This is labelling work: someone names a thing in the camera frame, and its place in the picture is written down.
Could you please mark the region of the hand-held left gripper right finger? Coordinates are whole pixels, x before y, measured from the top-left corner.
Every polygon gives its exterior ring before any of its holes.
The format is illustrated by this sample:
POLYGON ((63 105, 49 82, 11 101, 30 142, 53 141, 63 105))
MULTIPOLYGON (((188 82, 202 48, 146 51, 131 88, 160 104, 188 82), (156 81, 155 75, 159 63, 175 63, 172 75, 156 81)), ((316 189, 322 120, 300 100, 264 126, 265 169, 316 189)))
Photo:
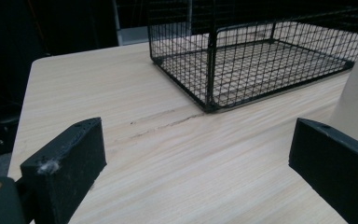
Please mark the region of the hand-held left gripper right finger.
POLYGON ((326 124, 297 119, 289 166, 349 224, 358 224, 358 141, 326 124))

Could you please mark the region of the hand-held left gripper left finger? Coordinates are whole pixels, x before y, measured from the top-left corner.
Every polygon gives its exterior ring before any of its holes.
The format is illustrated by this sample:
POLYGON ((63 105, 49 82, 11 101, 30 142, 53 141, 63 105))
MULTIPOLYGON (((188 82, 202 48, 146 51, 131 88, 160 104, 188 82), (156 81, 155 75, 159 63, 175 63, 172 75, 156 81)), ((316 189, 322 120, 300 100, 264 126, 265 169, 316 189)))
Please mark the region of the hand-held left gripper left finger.
POLYGON ((36 224, 67 224, 106 165, 102 120, 71 125, 21 164, 36 224))

